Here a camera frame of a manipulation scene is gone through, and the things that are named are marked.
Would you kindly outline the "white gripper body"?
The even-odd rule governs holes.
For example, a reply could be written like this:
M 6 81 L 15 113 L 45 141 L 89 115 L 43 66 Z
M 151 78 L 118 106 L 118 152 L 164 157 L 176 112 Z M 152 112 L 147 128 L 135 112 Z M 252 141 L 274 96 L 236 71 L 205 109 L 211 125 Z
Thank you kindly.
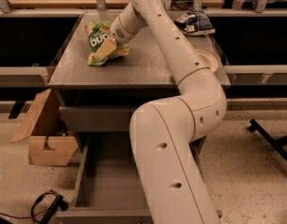
M 127 44 L 137 34 L 136 20 L 131 16 L 118 16 L 112 23 L 110 34 L 119 43 Z

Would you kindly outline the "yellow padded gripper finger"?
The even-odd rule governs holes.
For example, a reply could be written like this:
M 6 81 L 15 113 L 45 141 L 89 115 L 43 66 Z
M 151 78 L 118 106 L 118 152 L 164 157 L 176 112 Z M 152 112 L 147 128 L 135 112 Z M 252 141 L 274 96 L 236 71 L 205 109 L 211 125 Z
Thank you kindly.
M 107 38 L 103 41 L 102 45 L 98 48 L 94 54 L 94 58 L 97 61 L 106 59 L 113 51 L 116 50 L 116 41 L 113 38 Z

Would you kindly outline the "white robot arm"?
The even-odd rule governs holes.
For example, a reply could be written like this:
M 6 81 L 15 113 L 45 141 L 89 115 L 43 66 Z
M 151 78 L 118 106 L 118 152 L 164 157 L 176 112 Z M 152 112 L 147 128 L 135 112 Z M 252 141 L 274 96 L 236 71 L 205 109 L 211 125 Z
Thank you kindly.
M 179 95 L 138 107 L 130 143 L 154 224 L 220 224 L 190 150 L 226 113 L 216 75 L 166 12 L 171 0 L 130 0 L 111 27 L 127 43 L 148 26 L 171 70 Z

